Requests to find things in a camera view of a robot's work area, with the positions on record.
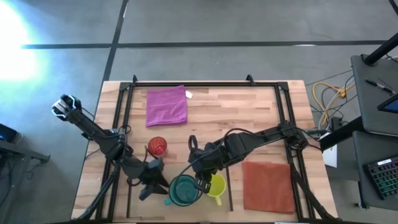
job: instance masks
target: wooden tabletop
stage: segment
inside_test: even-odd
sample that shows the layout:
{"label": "wooden tabletop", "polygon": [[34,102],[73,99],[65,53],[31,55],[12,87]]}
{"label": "wooden tabletop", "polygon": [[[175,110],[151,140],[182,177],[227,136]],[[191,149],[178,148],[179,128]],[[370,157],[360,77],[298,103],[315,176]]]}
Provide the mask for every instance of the wooden tabletop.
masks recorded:
{"label": "wooden tabletop", "polygon": [[[301,80],[287,81],[294,107],[297,126],[313,128],[314,123],[307,98],[304,82]],[[112,127],[116,100],[118,98],[120,82],[104,82],[99,98],[95,122],[104,129]],[[146,93],[148,87],[134,88],[130,110],[129,125],[132,130],[127,135],[128,143],[134,149],[134,155],[143,160],[144,146],[156,136],[162,136],[167,141],[169,150],[164,159],[164,176],[168,181],[179,174],[187,166],[189,150],[188,137],[196,135],[199,147],[203,148],[207,142],[221,138],[231,128],[244,128],[260,131],[271,128],[280,123],[279,112],[272,87],[263,86],[229,86],[229,87],[186,87],[193,93],[187,98],[188,123],[176,126],[155,126],[146,128]],[[98,148],[95,142],[90,142],[87,153]],[[311,147],[303,151],[303,157],[310,183],[310,189],[319,202],[333,216],[337,216],[335,203],[323,163],[322,154]],[[269,161],[287,163],[283,141],[277,141],[254,150],[247,156],[249,161]],[[100,152],[90,156],[83,166],[80,184],[76,194],[72,218],[78,217],[94,199],[101,186],[105,158]],[[219,172],[225,176],[225,170]],[[170,205],[166,207],[163,200],[166,195],[152,194],[145,201],[138,200],[142,185],[132,188],[130,218],[126,218],[127,191],[126,175],[121,172],[118,196],[114,210],[114,222],[288,222],[297,221],[296,214],[287,215],[272,212],[260,212],[243,209],[243,173],[241,163],[230,167],[231,198],[233,212],[229,211],[228,191],[222,196],[223,205],[217,207],[213,198],[207,195],[189,207]],[[110,191],[107,194],[103,214],[108,211]],[[307,206],[300,190],[300,200],[305,217]]]}

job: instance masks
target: orange towel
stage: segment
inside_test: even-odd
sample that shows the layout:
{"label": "orange towel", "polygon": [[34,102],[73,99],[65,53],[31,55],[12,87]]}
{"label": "orange towel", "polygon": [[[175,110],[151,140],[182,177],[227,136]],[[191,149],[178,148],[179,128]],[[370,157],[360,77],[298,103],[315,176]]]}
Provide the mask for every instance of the orange towel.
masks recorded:
{"label": "orange towel", "polygon": [[242,167],[244,209],[294,213],[288,164],[244,161]]}

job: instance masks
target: pink cloth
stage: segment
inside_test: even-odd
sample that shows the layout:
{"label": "pink cloth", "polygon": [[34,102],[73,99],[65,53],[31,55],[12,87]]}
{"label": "pink cloth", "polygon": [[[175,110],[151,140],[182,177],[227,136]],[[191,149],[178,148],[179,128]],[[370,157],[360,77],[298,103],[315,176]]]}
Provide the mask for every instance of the pink cloth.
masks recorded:
{"label": "pink cloth", "polygon": [[185,87],[147,91],[146,126],[187,123]]}

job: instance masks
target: yellow mug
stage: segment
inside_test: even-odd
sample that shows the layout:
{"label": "yellow mug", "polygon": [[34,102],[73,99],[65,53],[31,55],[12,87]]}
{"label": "yellow mug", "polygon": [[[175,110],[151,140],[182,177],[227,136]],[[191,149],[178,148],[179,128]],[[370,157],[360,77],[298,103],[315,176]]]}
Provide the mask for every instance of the yellow mug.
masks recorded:
{"label": "yellow mug", "polygon": [[211,175],[211,187],[207,195],[216,199],[218,206],[221,206],[220,196],[224,193],[226,182],[221,174]]}

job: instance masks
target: gray floor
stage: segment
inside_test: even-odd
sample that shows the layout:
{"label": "gray floor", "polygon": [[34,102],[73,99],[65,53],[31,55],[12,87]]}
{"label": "gray floor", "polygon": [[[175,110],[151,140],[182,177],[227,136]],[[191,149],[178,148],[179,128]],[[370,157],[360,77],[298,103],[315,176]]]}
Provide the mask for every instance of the gray floor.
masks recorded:
{"label": "gray floor", "polygon": [[[0,2],[11,15],[14,44],[111,43],[122,0]],[[383,40],[398,30],[386,0],[130,0],[120,42]],[[0,52],[0,123],[25,134],[23,144],[51,154],[51,162],[25,180],[12,223],[68,220],[87,141],[74,126],[50,112],[62,93],[73,94],[95,112],[109,49]],[[352,55],[376,45],[324,47],[220,47],[118,49],[110,80],[300,79],[311,83],[351,68]],[[344,85],[350,73],[328,80]],[[308,87],[311,104],[316,105]],[[327,92],[325,99],[332,97]],[[354,96],[355,90],[348,92]],[[358,102],[341,109],[344,120],[359,115]],[[318,123],[319,114],[314,113]],[[354,182],[330,179],[338,214],[345,220],[394,223],[398,213],[353,207]]]}

